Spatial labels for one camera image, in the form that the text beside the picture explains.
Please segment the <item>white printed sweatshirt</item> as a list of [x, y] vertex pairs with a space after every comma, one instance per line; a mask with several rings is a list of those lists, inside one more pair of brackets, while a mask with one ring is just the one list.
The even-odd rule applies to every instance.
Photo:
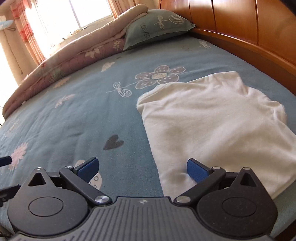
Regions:
[[195, 185], [191, 158], [228, 172], [250, 167], [272, 198], [295, 181], [295, 134], [284, 106], [236, 72], [160, 84], [138, 98], [137, 110], [165, 196]]

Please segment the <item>blue floral bed sheet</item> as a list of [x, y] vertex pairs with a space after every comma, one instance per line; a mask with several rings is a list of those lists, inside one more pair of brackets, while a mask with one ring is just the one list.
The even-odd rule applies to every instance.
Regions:
[[245, 86], [281, 103], [295, 134], [295, 96], [268, 75], [208, 42], [179, 37], [125, 51], [72, 73], [10, 115], [1, 127], [1, 189], [25, 183], [34, 169], [59, 172], [92, 157], [99, 170], [89, 184], [112, 199], [95, 206], [77, 227], [56, 236], [14, 232], [8, 200], [1, 227], [14, 240], [272, 240], [295, 220], [295, 181], [277, 197], [269, 235], [220, 236], [194, 209], [163, 194], [159, 173], [137, 110], [140, 96], [156, 86], [236, 72]]

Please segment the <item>bright window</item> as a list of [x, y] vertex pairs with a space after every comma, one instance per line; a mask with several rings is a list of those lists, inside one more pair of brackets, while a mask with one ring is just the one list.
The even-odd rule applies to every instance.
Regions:
[[28, 21], [48, 58], [58, 49], [113, 20], [108, 1], [31, 1]]

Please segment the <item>orange patterned curtain left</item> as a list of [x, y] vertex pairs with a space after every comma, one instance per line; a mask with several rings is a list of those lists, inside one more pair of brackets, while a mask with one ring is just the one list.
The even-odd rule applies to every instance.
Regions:
[[45, 60], [45, 56], [37, 44], [34, 32], [26, 15], [26, 10], [30, 9], [31, 7], [31, 1], [14, 1], [12, 4], [10, 4], [10, 10], [20, 37], [25, 44], [30, 56], [34, 60], [34, 63], [39, 65]]

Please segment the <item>orange patterned curtain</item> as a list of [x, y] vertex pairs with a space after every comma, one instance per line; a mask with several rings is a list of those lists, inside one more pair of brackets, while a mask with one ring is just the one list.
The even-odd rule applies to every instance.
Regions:
[[30, 56], [34, 60], [34, 63], [39, 65], [45, 60], [45, 56], [37, 44], [34, 32], [26, 15], [26, 10], [30, 9], [31, 7], [31, 1], [14, 1], [12, 4], [10, 4], [10, 10], [20, 37], [25, 44]]
[[138, 4], [138, 1], [134, 0], [108, 0], [113, 18], [117, 18], [119, 15], [127, 11]]

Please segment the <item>pink floral folded quilt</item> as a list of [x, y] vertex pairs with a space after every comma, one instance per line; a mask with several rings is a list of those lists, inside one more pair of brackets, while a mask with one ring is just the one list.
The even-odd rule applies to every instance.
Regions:
[[7, 119], [23, 102], [56, 81], [101, 59], [122, 52], [128, 27], [147, 15], [148, 10], [145, 4], [133, 6], [115, 20], [73, 40], [43, 61], [23, 80], [5, 103], [3, 117]]

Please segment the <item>orange wooden headboard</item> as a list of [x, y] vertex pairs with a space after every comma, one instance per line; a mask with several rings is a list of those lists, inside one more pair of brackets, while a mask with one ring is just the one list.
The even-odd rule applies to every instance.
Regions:
[[295, 1], [159, 1], [196, 37], [236, 55], [295, 93]]

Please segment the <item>orange patterned curtain right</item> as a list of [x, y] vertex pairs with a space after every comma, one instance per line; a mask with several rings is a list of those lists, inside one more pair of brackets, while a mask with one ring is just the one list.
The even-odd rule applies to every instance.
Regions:
[[108, 0], [113, 18], [117, 18], [119, 15], [127, 11], [138, 4], [138, 1], [134, 0]]

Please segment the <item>grey-green pillow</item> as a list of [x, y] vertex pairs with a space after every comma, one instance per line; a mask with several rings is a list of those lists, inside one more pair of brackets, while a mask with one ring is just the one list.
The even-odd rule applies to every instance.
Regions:
[[195, 28], [186, 18], [165, 9], [152, 9], [133, 22], [125, 35], [125, 50], [181, 35]]

